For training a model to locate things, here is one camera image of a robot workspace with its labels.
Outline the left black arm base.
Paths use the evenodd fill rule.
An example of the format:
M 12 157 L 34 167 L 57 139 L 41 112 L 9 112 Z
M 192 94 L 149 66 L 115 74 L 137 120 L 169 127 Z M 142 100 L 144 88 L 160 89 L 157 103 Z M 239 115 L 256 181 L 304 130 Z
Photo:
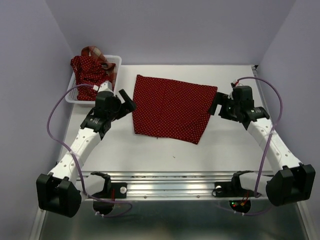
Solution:
M 105 183 L 102 190 L 94 193 L 93 196 L 101 199 L 126 199 L 127 198 L 126 182 L 108 182 Z

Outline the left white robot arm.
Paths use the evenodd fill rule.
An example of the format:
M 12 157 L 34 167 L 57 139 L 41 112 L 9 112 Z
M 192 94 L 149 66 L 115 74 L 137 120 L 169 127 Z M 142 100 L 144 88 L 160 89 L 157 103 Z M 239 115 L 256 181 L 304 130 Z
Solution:
M 111 129 L 112 122 L 134 112 L 137 105 L 124 89 L 119 90 L 119 95 L 104 85 L 95 85 L 93 90 L 97 92 L 95 105 L 81 123 L 71 146 L 49 135 L 66 149 L 66 153 L 49 173 L 40 174 L 36 180 L 41 210 L 72 218 L 87 199 L 110 209 L 119 203 L 109 174 L 93 171 L 84 178 L 82 167 Z

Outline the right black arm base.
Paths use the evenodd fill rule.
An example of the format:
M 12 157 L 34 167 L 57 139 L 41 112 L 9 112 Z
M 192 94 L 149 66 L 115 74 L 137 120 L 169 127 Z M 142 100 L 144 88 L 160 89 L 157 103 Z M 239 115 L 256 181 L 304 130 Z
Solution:
M 244 189 L 239 184 L 232 183 L 231 181 L 215 182 L 211 194 L 216 198 L 254 197 L 254 192 L 252 190 Z

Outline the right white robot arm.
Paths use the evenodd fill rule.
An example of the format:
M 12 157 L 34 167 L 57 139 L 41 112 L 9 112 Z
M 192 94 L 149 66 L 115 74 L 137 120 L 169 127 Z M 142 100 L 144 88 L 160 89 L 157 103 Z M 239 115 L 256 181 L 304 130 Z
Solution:
M 234 86 L 231 94 L 218 92 L 209 113 L 214 115 L 221 106 L 219 116 L 239 122 L 253 137 L 272 169 L 273 175 L 262 175 L 251 170 L 237 171 L 231 181 L 216 182 L 213 195 L 217 198 L 242 197 L 258 194 L 267 197 L 274 206 L 308 200 L 311 196 L 316 171 L 310 164 L 303 164 L 288 149 L 273 129 L 267 111 L 256 107 L 249 86 Z

